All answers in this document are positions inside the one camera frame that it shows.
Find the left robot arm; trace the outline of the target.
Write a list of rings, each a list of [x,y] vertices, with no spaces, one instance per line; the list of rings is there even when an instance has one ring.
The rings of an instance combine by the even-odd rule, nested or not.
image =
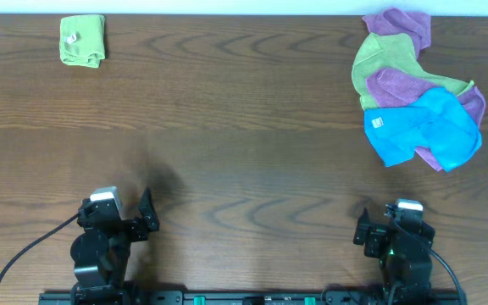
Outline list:
[[[95,190],[82,200],[77,224],[84,230],[72,243],[77,283],[70,302],[81,305],[132,304],[139,297],[125,273],[133,242],[146,241],[160,223],[147,188],[138,204],[140,215],[122,219],[121,202],[115,186]]]

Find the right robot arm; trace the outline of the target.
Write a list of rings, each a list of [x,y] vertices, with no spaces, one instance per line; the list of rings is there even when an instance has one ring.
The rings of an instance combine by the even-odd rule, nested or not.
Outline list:
[[[367,210],[359,216],[353,243],[366,257],[377,258],[386,304],[426,304],[430,299],[435,230],[424,222],[422,208],[389,204],[386,224],[375,223]]]

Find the blue microfiber cloth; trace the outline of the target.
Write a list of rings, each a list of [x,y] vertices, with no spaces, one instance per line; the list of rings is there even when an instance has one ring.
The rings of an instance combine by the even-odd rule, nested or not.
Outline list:
[[[449,172],[467,163],[482,146],[478,125],[443,87],[429,89],[404,107],[368,109],[363,122],[386,167],[402,164],[424,148]]]

